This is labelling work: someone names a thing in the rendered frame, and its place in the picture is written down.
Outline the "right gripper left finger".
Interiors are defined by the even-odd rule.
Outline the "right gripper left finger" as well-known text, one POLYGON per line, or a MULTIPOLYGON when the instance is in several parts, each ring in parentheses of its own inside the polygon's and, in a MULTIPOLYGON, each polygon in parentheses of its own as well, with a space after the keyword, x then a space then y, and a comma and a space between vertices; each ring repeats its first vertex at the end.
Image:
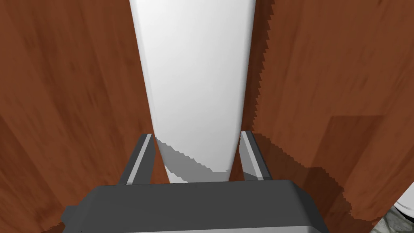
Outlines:
POLYGON ((149 184, 156 149, 152 134, 142 134, 129 158, 129 161, 122 173, 119 185, 149 184))

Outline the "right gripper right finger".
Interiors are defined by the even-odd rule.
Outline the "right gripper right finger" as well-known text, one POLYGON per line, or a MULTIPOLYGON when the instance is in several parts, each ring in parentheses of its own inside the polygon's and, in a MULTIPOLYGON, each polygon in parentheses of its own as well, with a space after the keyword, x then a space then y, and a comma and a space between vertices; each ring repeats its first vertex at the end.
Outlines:
POLYGON ((241 132, 239 155, 245 181, 272 180, 272 176, 251 131, 241 132))

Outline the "white bar handle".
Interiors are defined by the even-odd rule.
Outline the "white bar handle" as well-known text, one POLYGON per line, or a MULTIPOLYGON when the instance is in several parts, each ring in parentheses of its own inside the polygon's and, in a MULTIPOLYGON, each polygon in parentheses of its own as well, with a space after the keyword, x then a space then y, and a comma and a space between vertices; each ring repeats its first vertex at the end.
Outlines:
POLYGON ((229 180, 256 0, 130 0, 158 148, 171 183, 229 180))

